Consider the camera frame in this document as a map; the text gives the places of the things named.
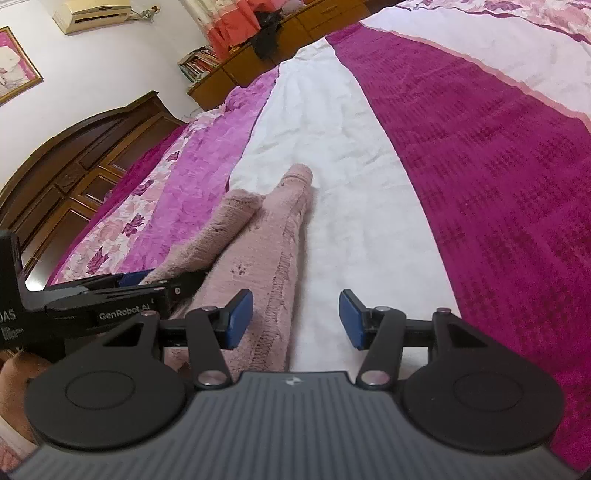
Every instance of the wooden headboard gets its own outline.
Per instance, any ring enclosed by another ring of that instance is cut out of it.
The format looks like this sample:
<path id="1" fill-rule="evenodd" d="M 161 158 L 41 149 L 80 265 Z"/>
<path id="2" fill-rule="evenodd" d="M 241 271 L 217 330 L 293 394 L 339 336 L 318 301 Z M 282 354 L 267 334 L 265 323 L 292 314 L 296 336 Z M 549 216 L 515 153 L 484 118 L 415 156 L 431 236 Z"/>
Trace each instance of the wooden headboard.
<path id="1" fill-rule="evenodd" d="M 19 236 L 30 290 L 42 289 L 105 195 L 181 121 L 150 92 L 39 147 L 0 192 L 0 229 Z"/>

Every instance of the logo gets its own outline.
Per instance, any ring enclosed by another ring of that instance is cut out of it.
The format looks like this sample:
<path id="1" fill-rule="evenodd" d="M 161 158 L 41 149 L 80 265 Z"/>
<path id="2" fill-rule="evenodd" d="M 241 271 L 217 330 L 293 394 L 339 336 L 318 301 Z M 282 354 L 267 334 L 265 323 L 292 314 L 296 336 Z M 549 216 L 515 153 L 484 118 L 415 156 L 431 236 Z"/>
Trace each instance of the logo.
<path id="1" fill-rule="evenodd" d="M 299 384 L 301 384 L 301 378 L 290 377 L 285 381 L 285 383 L 290 387 L 297 387 Z"/>
<path id="2" fill-rule="evenodd" d="M 144 303 L 142 306 L 136 305 L 135 307 L 127 307 L 126 309 L 115 310 L 114 312 L 103 312 L 99 313 L 100 320 L 112 320 L 119 317 L 127 317 L 128 315 L 134 315 L 143 310 L 149 310 L 150 305 Z"/>
<path id="3" fill-rule="evenodd" d="M 14 313 L 14 309 L 0 310 L 0 323 L 8 322 L 9 320 L 16 320 L 17 316 Z"/>

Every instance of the wall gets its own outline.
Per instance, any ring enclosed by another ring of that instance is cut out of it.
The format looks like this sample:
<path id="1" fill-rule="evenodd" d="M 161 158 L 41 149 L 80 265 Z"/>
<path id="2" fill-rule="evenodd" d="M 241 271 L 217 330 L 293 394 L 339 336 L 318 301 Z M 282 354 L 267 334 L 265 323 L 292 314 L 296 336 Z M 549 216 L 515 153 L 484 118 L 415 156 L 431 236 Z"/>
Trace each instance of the wall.
<path id="1" fill-rule="evenodd" d="M 160 92 L 178 118 L 199 107 L 176 63 L 207 42 L 178 0 L 160 1 L 153 24 L 126 22 L 68 36 L 51 18 L 59 0 L 0 8 L 0 27 L 11 28 L 44 78 L 0 105 L 0 188 L 49 138 L 150 90 Z M 152 4 L 133 5 L 138 11 Z"/>

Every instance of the blue gripper pad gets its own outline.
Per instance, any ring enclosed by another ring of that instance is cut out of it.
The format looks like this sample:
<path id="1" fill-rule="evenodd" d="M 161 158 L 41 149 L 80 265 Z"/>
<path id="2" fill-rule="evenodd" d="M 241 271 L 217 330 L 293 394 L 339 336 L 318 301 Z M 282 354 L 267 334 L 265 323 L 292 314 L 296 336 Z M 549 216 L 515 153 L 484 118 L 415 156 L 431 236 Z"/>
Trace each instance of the blue gripper pad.
<path id="1" fill-rule="evenodd" d="M 339 317 L 351 344 L 357 350 L 363 350 L 363 346 L 365 345 L 363 318 L 359 309 L 344 292 L 341 292 L 339 296 Z"/>
<path id="2" fill-rule="evenodd" d="M 234 307 L 230 313 L 230 321 L 226 330 L 226 348 L 233 349 L 238 346 L 242 335 L 252 320 L 252 311 L 254 308 L 254 297 L 251 291 L 248 291 L 240 303 Z"/>
<path id="3" fill-rule="evenodd" d="M 136 285 L 139 285 L 139 282 L 141 282 L 144 279 L 144 277 L 152 270 L 153 268 L 150 268 L 149 270 L 141 270 L 139 272 L 126 273 L 119 280 L 119 286 L 134 287 Z"/>

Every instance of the air conditioner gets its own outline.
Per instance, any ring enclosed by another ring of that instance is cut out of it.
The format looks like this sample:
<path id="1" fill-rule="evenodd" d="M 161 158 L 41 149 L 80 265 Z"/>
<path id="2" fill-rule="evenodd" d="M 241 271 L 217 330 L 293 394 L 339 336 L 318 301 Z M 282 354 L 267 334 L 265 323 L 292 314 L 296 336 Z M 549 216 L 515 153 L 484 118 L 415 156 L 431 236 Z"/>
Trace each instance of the air conditioner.
<path id="1" fill-rule="evenodd" d="M 129 0 L 70 0 L 53 15 L 65 34 L 123 23 L 131 15 Z"/>

